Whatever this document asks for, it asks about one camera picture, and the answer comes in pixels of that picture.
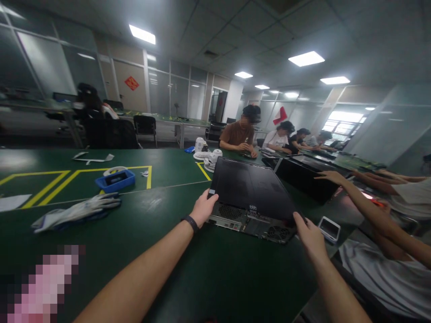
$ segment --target work glove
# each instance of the work glove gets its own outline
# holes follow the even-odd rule
[[[104,218],[108,215],[108,209],[113,209],[121,204],[118,197],[117,192],[96,195],[66,210],[52,210],[34,222],[31,227],[35,229],[35,233],[39,233],[45,230],[63,230],[72,223]]]

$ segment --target red flag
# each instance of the red flag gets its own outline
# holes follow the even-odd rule
[[[277,115],[275,116],[275,119],[273,120],[273,123],[275,125],[279,124],[281,121],[286,120],[287,119],[287,114],[286,111],[284,110],[284,107],[280,108],[280,111],[277,113]]]

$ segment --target brown t-shirt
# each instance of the brown t-shirt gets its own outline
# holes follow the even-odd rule
[[[248,138],[247,143],[253,144],[255,130],[250,125],[243,129],[239,123],[239,121],[236,121],[227,125],[221,133],[220,140],[228,144],[238,146],[239,144],[246,142],[246,139]]]

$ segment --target white glove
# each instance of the white glove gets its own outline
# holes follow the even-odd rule
[[[107,215],[107,209],[112,209],[121,204],[121,200],[116,197],[119,197],[118,193],[96,195],[89,200],[75,204],[67,210],[52,210],[34,222],[31,227],[35,229],[35,233],[39,233],[45,230],[54,230],[59,224],[65,222],[78,221],[94,216],[102,218]]]

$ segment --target paper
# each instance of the paper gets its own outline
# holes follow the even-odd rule
[[[21,206],[25,201],[27,201],[30,196],[31,194],[0,198],[0,212],[16,209],[17,207]]]
[[[108,156],[106,156],[106,158],[104,160],[102,160],[102,159],[82,159],[82,158],[78,158],[78,157],[80,157],[82,155],[85,155],[87,153],[88,152],[81,152],[81,153],[75,155],[72,159],[73,160],[81,160],[81,161],[87,162],[86,165],[90,165],[91,162],[109,162],[109,161],[111,161],[111,160],[114,159],[114,155],[111,155],[111,154],[108,154]]]

